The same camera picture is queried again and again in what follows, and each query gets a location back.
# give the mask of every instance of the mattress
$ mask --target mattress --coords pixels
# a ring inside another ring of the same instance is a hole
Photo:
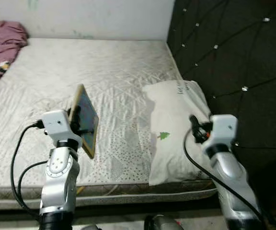
[[[46,111],[70,108],[79,83],[86,88],[99,126],[94,159],[78,150],[77,186],[83,186],[78,205],[93,203],[96,196],[100,203],[105,203],[103,197],[122,203],[126,195],[155,195],[156,199],[167,195],[165,189],[147,186],[150,127],[141,91],[145,85],[180,78],[167,45],[162,41],[43,38],[30,38],[28,43],[0,79],[0,209],[20,208],[11,194],[10,162],[21,131]],[[42,130],[29,130],[15,161],[15,182],[24,168],[47,160],[53,147]],[[44,167],[31,169],[23,180],[23,197],[35,207],[45,182]],[[183,190],[169,194],[204,198],[215,192],[209,182],[186,182]]]

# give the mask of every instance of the white pillow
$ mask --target white pillow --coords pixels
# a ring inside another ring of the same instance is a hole
[[[143,87],[150,114],[152,164],[149,185],[207,178],[185,156],[183,139],[195,115],[207,122],[210,110],[204,94],[195,81],[170,80]],[[186,148],[190,156],[210,170],[209,159],[202,154],[190,134]]]

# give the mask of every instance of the phone screen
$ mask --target phone screen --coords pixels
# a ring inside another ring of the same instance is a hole
[[[82,148],[85,150],[90,158],[93,158],[99,117],[96,114],[96,111],[94,110],[94,107],[82,84],[78,85],[75,93],[74,101],[69,115],[70,123],[74,116],[73,108],[76,108],[77,106],[80,107],[79,131],[83,131],[83,134],[81,134],[83,140]]]

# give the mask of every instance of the black tufted headboard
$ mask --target black tufted headboard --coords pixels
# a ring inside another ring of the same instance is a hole
[[[275,161],[276,0],[176,0],[168,45],[212,113],[238,117],[249,174]]]

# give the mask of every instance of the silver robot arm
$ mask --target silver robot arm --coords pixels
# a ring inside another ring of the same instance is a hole
[[[77,149],[80,136],[70,128],[64,110],[44,113],[45,133],[56,147],[46,164],[46,183],[40,203],[40,230],[71,230],[76,205],[76,179],[80,171]]]
[[[237,118],[232,115],[214,115],[211,117],[210,123],[201,125],[195,117],[191,117],[190,120],[196,142],[202,143],[202,151],[210,159],[214,176],[260,212],[255,194],[247,181],[246,169],[230,150],[231,142],[236,137]],[[264,229],[262,223],[248,206],[227,189],[214,183],[218,189],[222,213],[230,230]]]

